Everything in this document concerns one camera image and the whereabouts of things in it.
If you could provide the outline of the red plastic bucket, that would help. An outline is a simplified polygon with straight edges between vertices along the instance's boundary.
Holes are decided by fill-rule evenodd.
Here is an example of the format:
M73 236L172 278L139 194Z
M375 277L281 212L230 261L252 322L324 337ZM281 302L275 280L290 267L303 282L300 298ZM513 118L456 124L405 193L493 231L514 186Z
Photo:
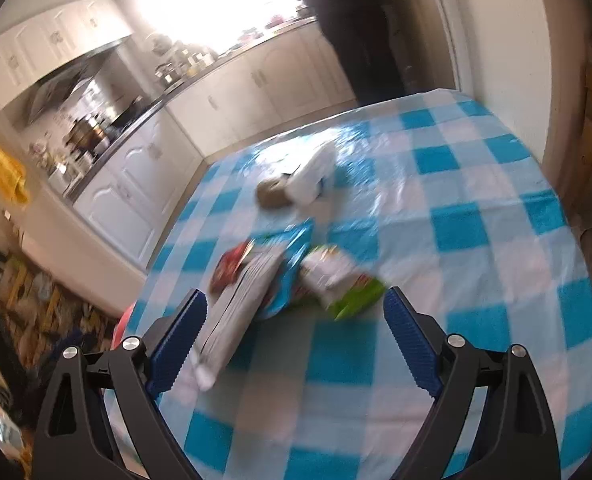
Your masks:
M128 307L119 318L118 323L114 327L112 344L110 345L110 349L115 350L121 343L122 339L124 339L127 325L130 321L131 314L135 306L135 304L131 304L131 306Z

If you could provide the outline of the cluttered storage shelf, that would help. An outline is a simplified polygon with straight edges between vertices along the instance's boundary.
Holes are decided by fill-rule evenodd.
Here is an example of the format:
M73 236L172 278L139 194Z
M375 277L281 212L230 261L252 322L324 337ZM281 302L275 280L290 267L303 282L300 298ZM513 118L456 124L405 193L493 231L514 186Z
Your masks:
M56 361L75 346L110 348L117 318L26 259L0 249L0 414L23 452L34 433Z

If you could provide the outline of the person in black jacket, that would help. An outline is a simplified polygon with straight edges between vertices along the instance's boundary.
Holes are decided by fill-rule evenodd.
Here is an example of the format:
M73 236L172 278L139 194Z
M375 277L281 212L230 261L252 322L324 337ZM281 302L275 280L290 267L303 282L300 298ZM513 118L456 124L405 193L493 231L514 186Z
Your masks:
M361 106L404 96L378 0L301 0L313 11Z

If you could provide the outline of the blue snack bag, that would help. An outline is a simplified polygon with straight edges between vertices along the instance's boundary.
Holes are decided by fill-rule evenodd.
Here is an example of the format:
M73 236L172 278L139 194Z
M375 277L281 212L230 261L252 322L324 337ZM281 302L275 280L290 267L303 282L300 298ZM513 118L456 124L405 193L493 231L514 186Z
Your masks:
M309 252L312 243L314 220L289 226L282 231L255 235L253 240L260 245L282 245L284 255L270 288L255 316L256 321L274 318L291 303L291 294L296 286L302 259Z

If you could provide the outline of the clear plastic bottle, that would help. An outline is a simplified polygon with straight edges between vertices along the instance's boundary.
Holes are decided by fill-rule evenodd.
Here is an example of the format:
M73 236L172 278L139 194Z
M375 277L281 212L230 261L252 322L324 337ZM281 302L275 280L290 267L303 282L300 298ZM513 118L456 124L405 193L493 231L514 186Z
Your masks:
M298 206L313 203L321 194L323 182L334 174L336 155L334 142L327 142L306 152L285 183L287 198Z

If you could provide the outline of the grey mailer bag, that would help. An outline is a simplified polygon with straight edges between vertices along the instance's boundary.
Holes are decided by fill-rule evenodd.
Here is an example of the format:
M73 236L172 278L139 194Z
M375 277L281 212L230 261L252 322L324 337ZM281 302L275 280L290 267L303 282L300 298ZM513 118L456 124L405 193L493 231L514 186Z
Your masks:
M243 259L235 280L208 307L206 321L189 352L200 391L211 389L231 361L279 273L285 252L285 243L263 244L253 249Z

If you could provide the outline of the white upper cabinets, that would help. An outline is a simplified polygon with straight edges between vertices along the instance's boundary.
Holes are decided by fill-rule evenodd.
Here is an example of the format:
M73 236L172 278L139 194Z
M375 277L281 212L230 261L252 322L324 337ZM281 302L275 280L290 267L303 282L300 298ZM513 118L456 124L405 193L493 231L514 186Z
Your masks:
M0 108L39 79L133 30L114 0L77 0L0 35Z

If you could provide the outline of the range hood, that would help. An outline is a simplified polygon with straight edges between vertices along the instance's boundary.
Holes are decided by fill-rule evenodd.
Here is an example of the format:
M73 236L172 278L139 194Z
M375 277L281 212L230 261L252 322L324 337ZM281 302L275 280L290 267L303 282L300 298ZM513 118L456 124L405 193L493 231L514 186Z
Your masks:
M116 40L58 67L20 92L2 107L2 113L16 129L30 126L43 113L57 110L72 96L81 96L91 79L124 42Z

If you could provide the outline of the brown kiwi fruit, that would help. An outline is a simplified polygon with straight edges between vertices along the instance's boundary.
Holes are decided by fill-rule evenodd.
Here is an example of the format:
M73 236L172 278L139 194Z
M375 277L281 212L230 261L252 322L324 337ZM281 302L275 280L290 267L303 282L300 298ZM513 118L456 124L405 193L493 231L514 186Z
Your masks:
M281 209L290 206L293 202L286 194L287 176L267 179L258 183L256 187L256 200L262 209Z

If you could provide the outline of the red snack wrapper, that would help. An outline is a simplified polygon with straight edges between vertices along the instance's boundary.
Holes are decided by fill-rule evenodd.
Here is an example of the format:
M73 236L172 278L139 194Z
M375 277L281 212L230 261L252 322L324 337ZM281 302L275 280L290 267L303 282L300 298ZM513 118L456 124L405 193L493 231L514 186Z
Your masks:
M248 255L255 242L249 238L225 252L213 270L208 290L211 295L220 295L223 290L233 284L241 268L245 266Z

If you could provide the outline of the blue checkered tablecloth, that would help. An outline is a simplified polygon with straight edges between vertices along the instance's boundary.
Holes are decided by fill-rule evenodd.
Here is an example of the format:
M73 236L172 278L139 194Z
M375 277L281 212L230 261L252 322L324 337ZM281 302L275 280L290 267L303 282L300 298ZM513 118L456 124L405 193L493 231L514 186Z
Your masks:
M334 174L308 206L262 209L256 187L334 142ZM570 476L592 447L592 283L554 190L527 148L451 90L384 102L226 157L207 172L149 270L128 330L141 335L205 289L246 238L314 220L448 333L522 344ZM208 391L184 367L159 400L206 479L388 479L430 408L374 306L334 321L289 308L249 328Z

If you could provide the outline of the green white snack bag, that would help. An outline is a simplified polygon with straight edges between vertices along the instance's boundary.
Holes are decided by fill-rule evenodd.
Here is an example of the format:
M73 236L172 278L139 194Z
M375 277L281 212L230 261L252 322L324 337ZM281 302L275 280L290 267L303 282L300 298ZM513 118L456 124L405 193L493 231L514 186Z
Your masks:
M302 259L290 305L318 306L341 321L372 307L385 291L381 280L362 270L347 252L320 245Z

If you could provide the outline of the yellow hanging towel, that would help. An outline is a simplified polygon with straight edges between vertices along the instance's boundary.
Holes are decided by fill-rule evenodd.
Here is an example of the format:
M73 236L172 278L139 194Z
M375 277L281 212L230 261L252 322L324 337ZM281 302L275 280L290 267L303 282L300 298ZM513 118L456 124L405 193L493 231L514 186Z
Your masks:
M0 193L8 202L19 206L26 206L30 202L25 166L1 147Z

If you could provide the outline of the white kitchen cabinets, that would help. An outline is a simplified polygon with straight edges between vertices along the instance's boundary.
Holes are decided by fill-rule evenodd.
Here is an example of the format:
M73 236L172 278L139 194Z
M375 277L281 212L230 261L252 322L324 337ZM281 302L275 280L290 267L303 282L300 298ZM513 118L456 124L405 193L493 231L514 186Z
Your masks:
M72 206L144 269L201 164L354 102L317 22L296 22L148 107L75 187Z

